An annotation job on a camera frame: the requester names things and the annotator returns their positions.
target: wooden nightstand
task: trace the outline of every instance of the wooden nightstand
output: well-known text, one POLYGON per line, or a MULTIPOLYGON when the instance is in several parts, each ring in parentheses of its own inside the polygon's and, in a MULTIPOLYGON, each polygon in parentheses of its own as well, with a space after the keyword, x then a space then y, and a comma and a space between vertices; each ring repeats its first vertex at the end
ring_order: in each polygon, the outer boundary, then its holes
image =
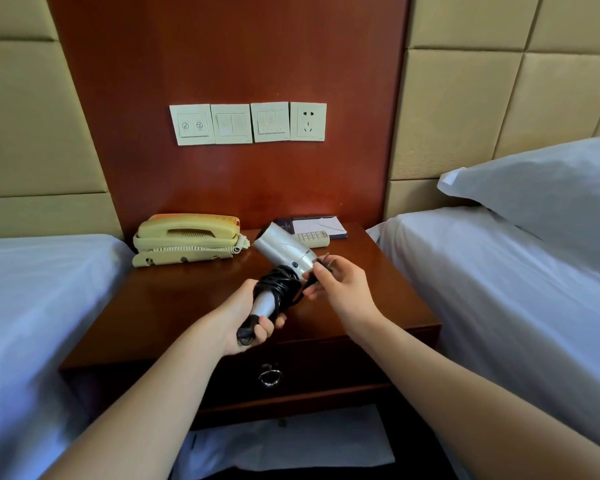
MULTIPOLYGON (((359 224, 347 239, 318 249, 346 257, 367 273, 380 311, 424 343, 440 324, 359 224)), ((253 242, 257 231, 247 231, 253 242)), ((61 366, 92 418, 110 406, 197 318, 220 305, 247 278, 271 269, 251 248, 233 259, 136 269, 61 366)), ((263 346, 222 359, 194 428, 373 403, 391 388, 384 373, 346 336, 331 307, 303 300, 283 330, 263 346), (263 367, 283 373, 273 388, 263 367)))

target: wall socket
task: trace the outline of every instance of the wall socket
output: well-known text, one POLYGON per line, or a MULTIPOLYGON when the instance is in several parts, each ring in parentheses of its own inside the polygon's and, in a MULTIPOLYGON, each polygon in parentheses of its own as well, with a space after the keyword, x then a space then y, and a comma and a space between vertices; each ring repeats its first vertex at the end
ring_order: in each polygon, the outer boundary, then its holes
POLYGON ((321 102, 292 102, 290 110, 291 140, 324 141, 327 104, 321 102))

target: silver hair dryer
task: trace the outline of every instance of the silver hair dryer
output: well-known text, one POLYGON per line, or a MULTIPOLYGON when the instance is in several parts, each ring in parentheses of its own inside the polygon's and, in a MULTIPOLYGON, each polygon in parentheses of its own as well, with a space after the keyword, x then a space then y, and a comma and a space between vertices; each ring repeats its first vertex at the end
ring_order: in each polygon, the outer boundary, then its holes
POLYGON ((261 316, 275 322, 280 313, 300 301, 302 295, 294 300, 298 292, 317 281, 312 271, 315 261, 329 269, 311 249, 273 222, 260 231, 253 247, 275 268, 261 277, 253 289, 251 313, 237 332, 242 345, 249 345, 255 338, 253 329, 261 316), (306 272, 309 272, 308 280, 303 277, 306 272))

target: white bed sheet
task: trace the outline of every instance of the white bed sheet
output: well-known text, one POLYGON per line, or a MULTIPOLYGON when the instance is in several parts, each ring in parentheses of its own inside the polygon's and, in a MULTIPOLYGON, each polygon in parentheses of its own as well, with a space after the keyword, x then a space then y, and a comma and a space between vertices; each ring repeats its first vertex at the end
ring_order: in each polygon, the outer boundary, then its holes
POLYGON ((0 239, 0 479, 35 479, 86 425, 57 368, 133 253, 108 235, 0 239))
POLYGON ((439 316, 449 358, 600 445, 600 274, 484 207, 369 234, 439 316))

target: forearm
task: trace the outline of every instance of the forearm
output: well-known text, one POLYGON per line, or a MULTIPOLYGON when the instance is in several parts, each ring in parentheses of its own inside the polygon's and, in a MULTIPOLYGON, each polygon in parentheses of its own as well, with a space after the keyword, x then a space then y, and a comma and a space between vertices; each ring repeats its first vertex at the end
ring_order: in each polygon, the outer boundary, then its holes
POLYGON ((184 332, 43 478, 167 478, 221 358, 214 313, 184 332))
POLYGON ((600 448, 380 317, 357 341, 478 478, 600 479, 600 448))

